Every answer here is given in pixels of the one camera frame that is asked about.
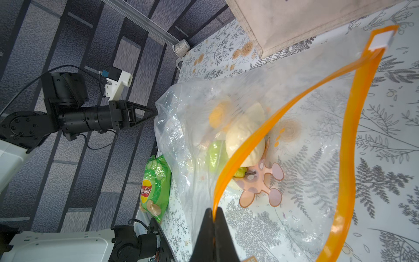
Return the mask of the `pale yellow pear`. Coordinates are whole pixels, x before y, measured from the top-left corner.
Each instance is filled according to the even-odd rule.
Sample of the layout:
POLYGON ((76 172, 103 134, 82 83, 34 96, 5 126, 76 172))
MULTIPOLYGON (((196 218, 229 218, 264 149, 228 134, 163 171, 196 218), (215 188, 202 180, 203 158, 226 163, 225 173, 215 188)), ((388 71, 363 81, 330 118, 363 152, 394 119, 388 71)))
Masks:
MULTIPOLYGON (((260 103, 249 107, 243 115, 238 117, 230 126, 226 134, 225 147, 228 157, 231 158, 237 149, 266 121, 264 109, 260 103)), ((252 167, 259 163, 265 151, 266 142, 262 139, 249 156, 243 161, 241 167, 252 167)))

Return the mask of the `clear orange zip-top bag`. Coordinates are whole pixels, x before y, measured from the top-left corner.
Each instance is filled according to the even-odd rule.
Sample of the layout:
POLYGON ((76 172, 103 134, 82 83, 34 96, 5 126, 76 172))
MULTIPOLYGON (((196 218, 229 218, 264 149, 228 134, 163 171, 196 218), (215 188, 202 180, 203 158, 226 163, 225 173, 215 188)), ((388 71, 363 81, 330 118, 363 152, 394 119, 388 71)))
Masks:
POLYGON ((335 262, 348 236, 356 199, 355 148, 362 110, 388 50, 369 51, 377 33, 358 31, 237 76, 171 86, 156 102, 157 144, 178 188, 193 250, 205 211, 221 207, 239 259, 335 262), (208 117, 229 102, 216 129, 208 117), (255 103, 266 121, 219 175, 206 164, 209 145, 226 139, 255 103), (243 161, 265 139, 262 159, 243 161))

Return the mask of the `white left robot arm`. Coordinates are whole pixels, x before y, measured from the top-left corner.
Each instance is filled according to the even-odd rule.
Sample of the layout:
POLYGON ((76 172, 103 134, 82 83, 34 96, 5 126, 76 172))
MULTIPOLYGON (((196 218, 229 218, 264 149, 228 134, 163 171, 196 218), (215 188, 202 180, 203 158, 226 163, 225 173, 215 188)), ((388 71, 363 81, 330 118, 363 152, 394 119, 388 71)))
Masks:
MULTIPOLYGON (((83 76, 49 73, 39 77, 44 88, 45 112, 18 111, 1 121, 1 187, 9 184, 29 156, 52 133, 62 131, 73 141, 86 132, 116 133, 137 127, 156 112, 133 102, 120 100, 122 89, 132 76, 121 72, 107 79, 108 105, 86 107, 88 100, 83 76)), ((3 262, 137 262, 158 253, 159 235, 150 227, 136 234, 132 225, 74 233, 34 233, 1 227, 3 262)))

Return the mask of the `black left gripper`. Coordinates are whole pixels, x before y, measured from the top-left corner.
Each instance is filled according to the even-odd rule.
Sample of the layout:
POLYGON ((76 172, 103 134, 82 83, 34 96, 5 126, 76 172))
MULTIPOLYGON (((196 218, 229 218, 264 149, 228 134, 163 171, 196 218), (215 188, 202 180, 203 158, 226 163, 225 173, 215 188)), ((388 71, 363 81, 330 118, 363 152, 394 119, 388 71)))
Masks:
POLYGON ((109 101, 109 110, 116 131, 140 126, 157 116, 155 109, 124 100, 109 101))

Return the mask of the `yellow orange toy fruit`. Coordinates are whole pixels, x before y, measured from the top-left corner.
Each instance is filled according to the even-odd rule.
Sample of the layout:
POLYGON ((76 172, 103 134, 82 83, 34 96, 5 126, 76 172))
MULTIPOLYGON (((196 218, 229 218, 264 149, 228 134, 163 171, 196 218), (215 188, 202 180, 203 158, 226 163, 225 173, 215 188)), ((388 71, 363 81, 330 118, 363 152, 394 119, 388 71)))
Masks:
POLYGON ((210 113, 208 120, 209 120, 209 125, 216 129, 218 128, 222 123, 223 120, 225 118, 225 115, 227 113, 227 111, 230 108, 230 103, 229 102, 221 102, 219 103, 210 113))

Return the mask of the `green toy fruit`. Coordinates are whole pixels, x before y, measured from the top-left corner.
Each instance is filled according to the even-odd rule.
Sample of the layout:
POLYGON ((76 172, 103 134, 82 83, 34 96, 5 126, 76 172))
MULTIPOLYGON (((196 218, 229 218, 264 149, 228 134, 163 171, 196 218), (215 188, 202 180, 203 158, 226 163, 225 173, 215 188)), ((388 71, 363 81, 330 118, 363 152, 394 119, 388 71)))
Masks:
POLYGON ((211 174, 219 175, 228 160, 229 156, 226 151, 224 140, 216 140, 209 145, 206 154, 206 164, 208 166, 208 171, 211 174))

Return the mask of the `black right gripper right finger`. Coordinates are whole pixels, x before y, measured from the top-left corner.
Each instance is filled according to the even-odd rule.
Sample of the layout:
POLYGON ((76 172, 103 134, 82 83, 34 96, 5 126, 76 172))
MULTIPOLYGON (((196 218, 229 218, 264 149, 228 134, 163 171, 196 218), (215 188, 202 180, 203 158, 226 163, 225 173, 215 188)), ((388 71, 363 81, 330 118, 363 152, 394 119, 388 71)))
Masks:
POLYGON ((215 262, 240 262, 221 207, 217 208, 215 223, 215 262))

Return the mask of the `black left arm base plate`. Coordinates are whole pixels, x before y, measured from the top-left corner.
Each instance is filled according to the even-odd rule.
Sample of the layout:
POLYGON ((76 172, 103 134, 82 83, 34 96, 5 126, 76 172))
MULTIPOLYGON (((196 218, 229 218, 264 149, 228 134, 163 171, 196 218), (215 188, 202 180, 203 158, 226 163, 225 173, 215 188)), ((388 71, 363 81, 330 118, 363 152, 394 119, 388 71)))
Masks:
POLYGON ((153 217, 148 226, 148 233, 156 238, 156 252, 150 258, 151 262, 177 262, 175 253, 169 244, 168 238, 165 236, 160 224, 153 217))

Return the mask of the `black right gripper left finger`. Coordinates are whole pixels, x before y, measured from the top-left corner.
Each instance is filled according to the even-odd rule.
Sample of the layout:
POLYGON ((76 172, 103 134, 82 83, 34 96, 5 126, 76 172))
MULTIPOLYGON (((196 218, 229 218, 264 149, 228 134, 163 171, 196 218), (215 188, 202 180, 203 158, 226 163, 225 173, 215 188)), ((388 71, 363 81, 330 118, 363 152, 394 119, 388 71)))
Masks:
POLYGON ((204 213, 203 222, 190 262, 212 262, 214 260, 215 230, 212 210, 208 208, 204 213))

